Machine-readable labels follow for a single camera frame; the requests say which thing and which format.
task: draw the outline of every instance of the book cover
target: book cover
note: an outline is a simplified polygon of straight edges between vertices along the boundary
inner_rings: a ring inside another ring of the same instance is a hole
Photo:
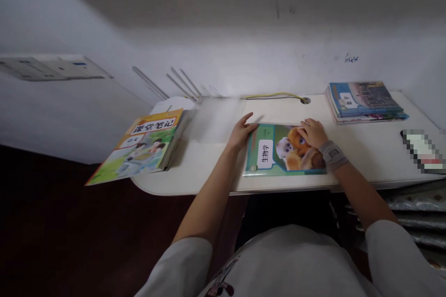
[[[300,126],[259,124],[248,140],[244,176],[325,174],[325,161],[297,132]]]
[[[391,122],[391,121],[404,121],[409,118],[409,115],[404,112],[389,113],[389,114],[368,114],[357,116],[345,116],[339,117],[336,114],[333,98],[330,94],[330,88],[327,88],[324,93],[327,100],[328,107],[331,111],[331,116],[336,124],[357,124],[357,123],[376,123],[376,122]]]
[[[157,171],[182,113],[179,109],[137,119],[86,186]]]
[[[381,82],[330,83],[330,92],[339,116],[388,114],[403,109]]]

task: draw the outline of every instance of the wristband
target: wristband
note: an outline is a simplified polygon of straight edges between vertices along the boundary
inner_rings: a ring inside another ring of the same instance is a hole
[[[322,153],[324,161],[330,170],[335,170],[348,162],[341,148],[332,141],[323,144],[319,151]]]

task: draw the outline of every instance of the wire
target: wire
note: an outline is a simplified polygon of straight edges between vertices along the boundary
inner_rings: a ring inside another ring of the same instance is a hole
[[[267,100],[268,97],[269,98],[285,98],[285,97],[273,97],[273,96],[276,96],[276,95],[288,95],[288,96],[285,96],[285,97],[298,98],[301,101],[303,101],[304,104],[307,104],[307,101],[304,98],[302,98],[300,96],[297,96],[297,95],[294,95],[294,94],[291,94],[291,93],[287,93],[287,92],[279,92],[279,93],[265,94],[265,95],[250,95],[250,96],[243,97],[243,98],[247,99],[247,100]]]

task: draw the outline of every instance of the wall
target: wall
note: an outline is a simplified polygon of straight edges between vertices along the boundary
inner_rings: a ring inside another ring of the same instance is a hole
[[[115,77],[33,83],[0,73],[0,143],[102,162],[158,101],[131,71],[131,48],[81,0],[0,4],[0,53],[84,54]]]
[[[379,79],[390,89],[403,90],[446,128],[440,103],[446,65],[444,0],[0,1],[0,52],[87,55],[150,105],[157,98],[131,65],[171,96],[180,94],[165,78],[171,65],[184,69],[197,85],[212,85],[230,96],[322,93],[330,81]],[[23,95],[24,84],[17,85],[17,95]],[[64,83],[54,85],[58,90]],[[108,94],[106,87],[97,90]],[[73,99],[60,105],[81,98]],[[84,113],[88,120],[101,117],[96,110]],[[9,122],[12,129],[23,130],[23,121]],[[47,129],[39,126],[42,132]]]
[[[231,96],[383,80],[446,127],[442,90],[431,84],[446,65],[444,0],[84,1],[168,94],[178,93],[164,75],[171,65]],[[431,92],[434,103],[417,90]]]

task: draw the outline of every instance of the yellow cable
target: yellow cable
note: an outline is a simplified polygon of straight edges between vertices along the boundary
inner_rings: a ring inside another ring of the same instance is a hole
[[[249,98],[253,98],[253,97],[271,97],[271,96],[274,96],[274,95],[288,95],[288,96],[292,96],[292,97],[296,97],[298,99],[301,99],[303,102],[307,103],[305,101],[305,99],[303,99],[302,97],[294,95],[294,94],[291,94],[291,93],[287,93],[287,92],[279,92],[279,93],[265,94],[265,95],[251,95],[251,96],[247,96],[247,97],[243,97],[243,98],[249,99]]]

